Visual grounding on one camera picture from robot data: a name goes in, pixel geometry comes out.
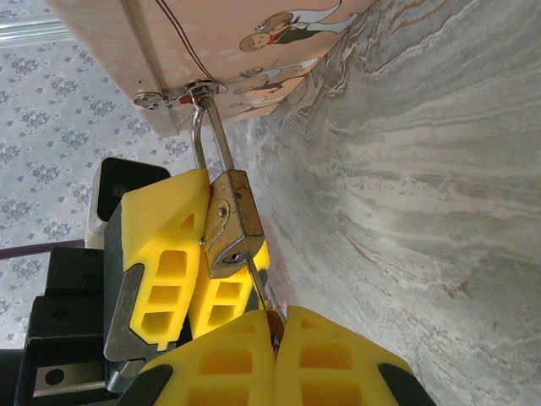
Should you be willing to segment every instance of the floral wallpaper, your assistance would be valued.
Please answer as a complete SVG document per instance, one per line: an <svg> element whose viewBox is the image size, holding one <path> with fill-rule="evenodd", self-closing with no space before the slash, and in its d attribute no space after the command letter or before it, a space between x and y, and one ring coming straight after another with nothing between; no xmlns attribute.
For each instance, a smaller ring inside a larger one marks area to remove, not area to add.
<svg viewBox="0 0 541 406"><path fill-rule="evenodd" d="M49 14L51 9L42 0L1 0L0 19Z"/></svg>
<svg viewBox="0 0 541 406"><path fill-rule="evenodd" d="M194 167L189 137L158 140L77 41L0 49L0 248L82 239L107 156ZM220 172L205 136L208 164ZM0 348L22 347L48 255L0 261Z"/></svg>

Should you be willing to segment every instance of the yellow plastic grip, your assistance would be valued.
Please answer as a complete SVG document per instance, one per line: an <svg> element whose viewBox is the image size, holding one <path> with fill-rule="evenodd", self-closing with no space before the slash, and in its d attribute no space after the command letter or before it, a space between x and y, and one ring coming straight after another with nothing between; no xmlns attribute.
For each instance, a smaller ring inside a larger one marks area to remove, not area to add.
<svg viewBox="0 0 541 406"><path fill-rule="evenodd" d="M275 367L276 405L398 406L378 365L406 361L311 310L287 308Z"/></svg>
<svg viewBox="0 0 541 406"><path fill-rule="evenodd" d="M127 193L123 269L145 266L129 328L163 351L177 341L194 293L210 184L195 169Z"/></svg>
<svg viewBox="0 0 541 406"><path fill-rule="evenodd" d="M173 368L154 406L274 406L270 342L265 312L250 311L153 359L142 372Z"/></svg>
<svg viewBox="0 0 541 406"><path fill-rule="evenodd" d="M254 258L258 271L269 269L271 261L266 242ZM244 267L232 277L210 279L205 252L201 252L199 275L189 305L189 323L194 338L223 326L242 315L252 292L252 277Z"/></svg>

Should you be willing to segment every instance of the padlock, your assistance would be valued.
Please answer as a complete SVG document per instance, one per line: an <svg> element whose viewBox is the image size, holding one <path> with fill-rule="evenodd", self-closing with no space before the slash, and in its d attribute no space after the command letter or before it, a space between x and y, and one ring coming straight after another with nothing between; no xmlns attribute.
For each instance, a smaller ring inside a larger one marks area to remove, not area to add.
<svg viewBox="0 0 541 406"><path fill-rule="evenodd" d="M220 115L214 103L216 85L209 81L188 84L195 105L192 141L198 167L205 167L201 122L207 112L220 150L224 172L210 185L210 203L201 243L207 255L210 278L234 275L254 258L265 240L254 195L245 171L235 169Z"/></svg>

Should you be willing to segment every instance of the gray marble wall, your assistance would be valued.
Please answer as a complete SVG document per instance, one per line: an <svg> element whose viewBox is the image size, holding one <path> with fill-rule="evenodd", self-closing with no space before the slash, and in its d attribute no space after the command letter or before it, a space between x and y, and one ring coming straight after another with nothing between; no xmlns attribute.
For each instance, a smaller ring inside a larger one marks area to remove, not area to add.
<svg viewBox="0 0 541 406"><path fill-rule="evenodd" d="M539 21L539 0L381 0L278 111L227 126L280 299L401 355L438 404L541 404ZM1 51L0 247L81 238L104 156L192 165L76 41ZM0 345L45 273L0 262Z"/></svg>
<svg viewBox="0 0 541 406"><path fill-rule="evenodd" d="M230 128L293 300L440 404L541 404L540 21L538 0L383 0L299 104Z"/></svg>

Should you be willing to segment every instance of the cartoon character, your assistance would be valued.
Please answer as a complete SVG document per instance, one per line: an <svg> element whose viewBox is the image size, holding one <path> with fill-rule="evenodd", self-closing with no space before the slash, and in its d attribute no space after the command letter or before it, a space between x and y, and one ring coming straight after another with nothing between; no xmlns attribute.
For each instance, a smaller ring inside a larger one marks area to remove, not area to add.
<svg viewBox="0 0 541 406"><path fill-rule="evenodd" d="M303 78L303 76L293 76L292 78L287 78L284 80L280 80L278 82L272 82L269 83L267 80L263 85L261 86L244 86L239 87L238 89L235 89L233 94L235 95L245 95L246 93L250 91L269 91L269 93L275 93L276 91L283 89L284 84L288 82L289 80L297 79L297 78Z"/></svg>
<svg viewBox="0 0 541 406"><path fill-rule="evenodd" d="M263 69L261 67L251 68L243 70L238 73L238 76L226 80L224 83L234 84L241 83L252 78L261 78L257 80L258 84L253 85L252 87L256 88L259 86L264 86L272 83L283 82L284 80L303 76L304 74L298 74L306 69L314 66L320 57L309 59L308 61L294 62L287 65L270 67L268 69Z"/></svg>
<svg viewBox="0 0 541 406"><path fill-rule="evenodd" d="M232 105L226 107L229 113L226 113L224 118L231 118L239 114L245 114L246 112L255 112L261 108L274 106L284 100L286 96L287 95L280 95L273 99L268 99L267 96L264 96L263 98L257 100L247 100L239 103L233 103Z"/></svg>
<svg viewBox="0 0 541 406"><path fill-rule="evenodd" d="M254 34L240 41L241 51L258 51L273 44L289 44L304 40L319 32L334 32L340 34L358 18L353 13L348 19L339 23L321 23L320 21L332 15L342 5L342 0L327 10L290 10L274 14L257 27Z"/></svg>

